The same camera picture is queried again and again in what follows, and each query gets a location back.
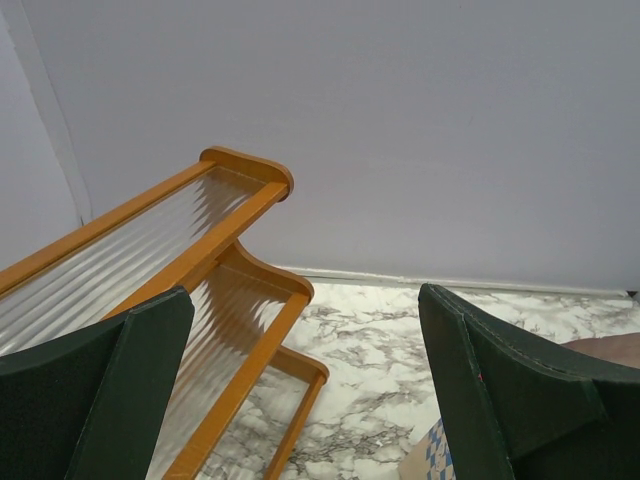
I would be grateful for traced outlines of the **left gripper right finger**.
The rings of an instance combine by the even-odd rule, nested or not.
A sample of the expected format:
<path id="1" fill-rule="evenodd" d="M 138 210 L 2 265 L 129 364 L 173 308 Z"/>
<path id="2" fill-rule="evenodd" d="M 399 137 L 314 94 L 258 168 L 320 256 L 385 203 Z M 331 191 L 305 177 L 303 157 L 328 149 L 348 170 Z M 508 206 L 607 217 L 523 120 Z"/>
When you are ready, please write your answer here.
<path id="1" fill-rule="evenodd" d="M 425 284 L 419 317 L 460 479 L 635 479 L 639 339 L 560 345 Z"/>

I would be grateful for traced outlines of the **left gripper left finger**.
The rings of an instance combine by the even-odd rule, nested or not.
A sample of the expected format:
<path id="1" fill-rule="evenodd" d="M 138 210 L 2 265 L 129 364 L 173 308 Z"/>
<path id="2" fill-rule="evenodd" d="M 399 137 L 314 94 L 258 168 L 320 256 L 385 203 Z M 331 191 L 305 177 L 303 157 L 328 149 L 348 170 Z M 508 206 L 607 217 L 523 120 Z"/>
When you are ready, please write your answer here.
<path id="1" fill-rule="evenodd" d="M 193 319 L 176 286 L 2 356 L 2 478 L 145 478 Z"/>

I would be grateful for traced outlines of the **blue checkered paper bag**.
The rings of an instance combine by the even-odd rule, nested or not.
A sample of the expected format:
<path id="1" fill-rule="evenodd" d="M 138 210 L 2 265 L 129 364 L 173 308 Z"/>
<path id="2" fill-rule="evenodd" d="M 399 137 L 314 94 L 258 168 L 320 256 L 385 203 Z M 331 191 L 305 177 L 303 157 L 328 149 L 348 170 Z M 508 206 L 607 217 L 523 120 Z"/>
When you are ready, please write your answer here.
<path id="1" fill-rule="evenodd" d="M 442 419 L 428 430 L 398 466 L 402 480 L 455 480 Z"/>

